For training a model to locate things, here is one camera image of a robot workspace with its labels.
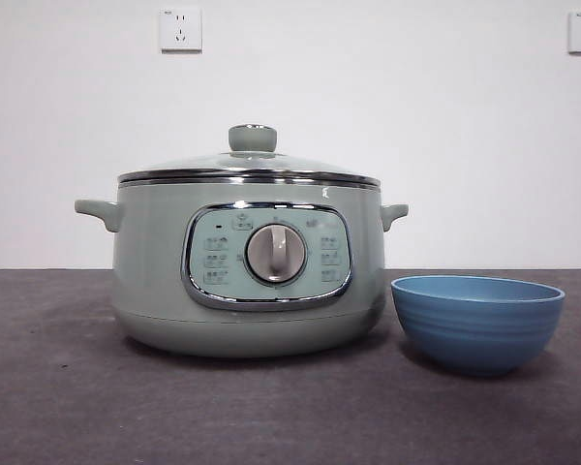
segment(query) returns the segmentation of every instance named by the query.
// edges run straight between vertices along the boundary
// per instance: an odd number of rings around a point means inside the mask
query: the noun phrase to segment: glass lid
[[[314,160],[275,152],[277,132],[260,124],[244,124],[229,129],[230,152],[167,162],[147,170],[127,172],[120,183],[135,181],[190,182],[206,178],[297,179],[337,181],[380,186],[372,177]]]

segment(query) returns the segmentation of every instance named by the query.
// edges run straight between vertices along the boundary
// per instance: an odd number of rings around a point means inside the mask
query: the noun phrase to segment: bowl rim
[[[518,284],[527,284],[536,286],[538,288],[548,289],[557,293],[552,297],[544,297],[544,298],[471,298],[471,297],[451,297],[447,295],[439,295],[439,294],[429,294],[429,293],[420,293],[418,291],[410,291],[409,289],[401,288],[399,283],[402,281],[411,281],[413,279],[418,278],[463,278],[463,279],[479,279],[484,281],[506,281],[509,283],[518,283]],[[535,283],[533,281],[522,281],[519,279],[509,279],[509,278],[497,278],[492,276],[471,276],[465,274],[424,274],[424,275],[415,275],[415,276],[405,276],[402,278],[394,279],[391,283],[391,288],[396,291],[400,291],[403,293],[413,294],[413,295],[421,295],[424,297],[433,297],[433,298],[440,298],[443,300],[452,300],[452,301],[465,301],[465,302],[484,302],[484,303],[539,303],[539,302],[553,302],[556,300],[562,300],[566,293],[562,291],[560,288],[555,288],[553,286],[548,286],[546,284]]]

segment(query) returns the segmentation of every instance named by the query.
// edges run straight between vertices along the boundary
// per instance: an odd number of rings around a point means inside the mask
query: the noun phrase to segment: lid handle
[[[273,152],[277,141],[276,130],[261,124],[241,124],[229,129],[229,145],[236,152]]]

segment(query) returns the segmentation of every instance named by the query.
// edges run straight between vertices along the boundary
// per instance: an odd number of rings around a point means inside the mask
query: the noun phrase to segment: table surface
[[[447,373],[391,296],[337,349],[176,356],[117,326],[110,271],[0,270],[0,464],[581,464],[581,270],[463,273],[566,292],[538,358],[497,379]]]

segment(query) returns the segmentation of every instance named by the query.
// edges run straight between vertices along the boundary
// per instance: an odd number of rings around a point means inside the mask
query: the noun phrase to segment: ceramic bowl
[[[565,294],[542,284],[477,276],[412,276],[391,283],[407,336],[448,369],[496,376],[537,356]]]

